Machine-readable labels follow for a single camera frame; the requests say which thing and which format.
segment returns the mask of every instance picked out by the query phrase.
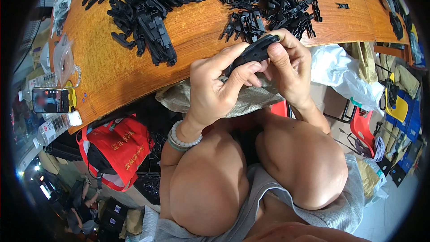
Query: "black backpack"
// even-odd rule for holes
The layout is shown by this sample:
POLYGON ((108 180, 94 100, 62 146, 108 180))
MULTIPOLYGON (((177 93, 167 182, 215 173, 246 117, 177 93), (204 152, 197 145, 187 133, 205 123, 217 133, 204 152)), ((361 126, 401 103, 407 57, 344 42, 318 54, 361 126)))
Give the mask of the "black backpack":
POLYGON ((88 165, 92 165, 95 169, 99 170, 97 172, 97 188, 101 189, 101 177, 103 174, 117 175, 117 172, 112 168, 106 157, 93 143, 90 143, 86 156, 88 165))

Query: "wrist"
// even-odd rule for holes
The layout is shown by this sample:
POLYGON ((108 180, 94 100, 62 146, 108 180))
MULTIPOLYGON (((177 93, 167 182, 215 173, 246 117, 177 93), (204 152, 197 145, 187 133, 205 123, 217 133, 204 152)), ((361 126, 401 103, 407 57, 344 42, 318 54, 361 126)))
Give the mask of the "wrist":
POLYGON ((295 107, 299 112, 312 109, 314 106, 315 106, 315 103, 310 97, 310 95, 306 96, 306 98, 303 101, 301 101, 299 104, 293 105, 293 107, 295 107))
POLYGON ((193 142, 200 137, 203 126, 185 116, 185 119, 176 127, 176 137, 183 142, 193 142))

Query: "hand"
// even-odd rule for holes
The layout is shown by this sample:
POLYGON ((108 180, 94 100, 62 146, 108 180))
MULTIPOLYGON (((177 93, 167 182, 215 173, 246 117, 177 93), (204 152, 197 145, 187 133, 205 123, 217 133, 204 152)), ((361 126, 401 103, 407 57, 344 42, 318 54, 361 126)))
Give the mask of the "hand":
POLYGON ((263 71, 258 62, 248 62, 236 67, 225 84, 218 80, 222 71, 247 46, 249 46, 248 43, 242 42, 225 48, 212 58, 197 60, 191 64, 190 110, 184 122, 189 123, 195 129, 203 129, 229 113, 244 84, 261 86, 261 82, 254 74, 263 71))
POLYGON ((280 41, 267 48, 270 59, 264 74, 268 80, 275 79, 279 93, 300 109, 310 100, 310 52, 286 29, 267 34, 278 35, 280 41))

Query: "light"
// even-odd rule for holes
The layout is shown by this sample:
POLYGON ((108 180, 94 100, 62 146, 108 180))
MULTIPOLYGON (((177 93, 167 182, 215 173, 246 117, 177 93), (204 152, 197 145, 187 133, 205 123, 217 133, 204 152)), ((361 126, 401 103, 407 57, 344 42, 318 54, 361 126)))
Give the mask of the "light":
POLYGON ((45 186, 43 184, 40 186, 40 189, 45 194, 45 196, 48 200, 51 199, 51 194, 47 191, 47 189, 45 188, 45 186))

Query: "white bead bracelet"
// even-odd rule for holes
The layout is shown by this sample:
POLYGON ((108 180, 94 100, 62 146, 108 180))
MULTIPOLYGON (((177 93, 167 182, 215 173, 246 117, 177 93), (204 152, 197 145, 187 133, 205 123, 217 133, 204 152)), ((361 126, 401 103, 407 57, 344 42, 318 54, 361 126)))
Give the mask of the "white bead bracelet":
POLYGON ((193 142, 183 142, 180 141, 178 137, 176 137, 176 127, 182 122, 183 120, 175 122, 172 129, 170 130, 169 137, 172 138, 172 141, 175 143, 175 145, 181 147, 181 148, 191 148, 192 146, 196 146, 201 140, 202 135, 200 135, 195 141, 193 142))

